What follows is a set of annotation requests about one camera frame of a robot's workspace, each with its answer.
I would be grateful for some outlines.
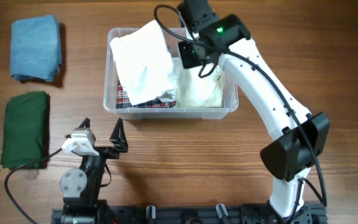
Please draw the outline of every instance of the red and blue plaid fabric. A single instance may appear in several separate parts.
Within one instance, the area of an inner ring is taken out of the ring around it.
[[[128,94],[122,89],[121,83],[118,80],[117,97],[116,97],[116,109],[122,108],[173,108],[176,105],[176,101],[169,103],[162,103],[159,99],[147,101],[145,103],[139,103],[138,105],[132,105],[129,101]]]

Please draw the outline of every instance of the storage box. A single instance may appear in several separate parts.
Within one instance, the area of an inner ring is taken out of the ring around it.
[[[203,118],[203,119],[222,119],[227,113],[233,112],[239,106],[237,84],[234,80],[225,75],[226,85],[223,88],[223,101],[220,108],[139,108],[139,109],[116,109],[118,75],[116,64],[110,48],[110,41],[115,37],[123,37],[131,34],[139,28],[114,28],[108,34],[106,74],[104,81],[103,107],[109,113],[118,114],[122,119],[142,119],[142,118]],[[184,28],[170,29],[177,34],[186,36]],[[179,57],[179,39],[164,32],[165,41],[171,51],[172,57]]]

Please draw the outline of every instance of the tabletop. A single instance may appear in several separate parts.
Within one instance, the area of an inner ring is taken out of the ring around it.
[[[180,1],[160,1],[176,6]],[[238,15],[260,53],[286,88],[313,113],[323,111],[331,127],[319,161],[328,193],[329,223],[358,223],[358,1],[211,1],[221,17]],[[13,96],[44,90],[50,97],[50,153],[85,117],[109,144],[118,116],[103,110],[108,32],[153,20],[157,1],[0,0],[0,158],[6,103]],[[19,83],[9,75],[11,23],[53,14],[60,22],[63,67],[53,83]],[[163,22],[177,26],[171,12]],[[125,121],[129,152],[107,161],[112,183],[100,191],[110,205],[239,205],[265,203],[272,175],[259,152],[271,143],[245,94],[221,120],[145,119]],[[80,157],[59,153],[46,169],[15,173],[9,186],[37,222],[49,223],[62,208],[59,181]],[[0,223],[24,223],[9,200],[0,165]],[[313,168],[308,178],[318,184]],[[305,200],[316,200],[305,188]]]

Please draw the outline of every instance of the plaid cloth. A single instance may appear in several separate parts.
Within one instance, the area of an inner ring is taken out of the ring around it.
[[[116,109],[121,108],[173,108],[176,105],[176,101],[169,103],[162,103],[159,99],[147,101],[145,103],[139,103],[138,105],[132,105],[129,101],[128,94],[122,89],[121,83],[118,80],[117,85],[117,97],[116,97]]]

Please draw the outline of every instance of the blue folded cloth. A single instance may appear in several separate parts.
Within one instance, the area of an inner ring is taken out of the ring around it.
[[[12,23],[11,77],[53,81],[62,66],[59,23],[55,16],[21,19]]]

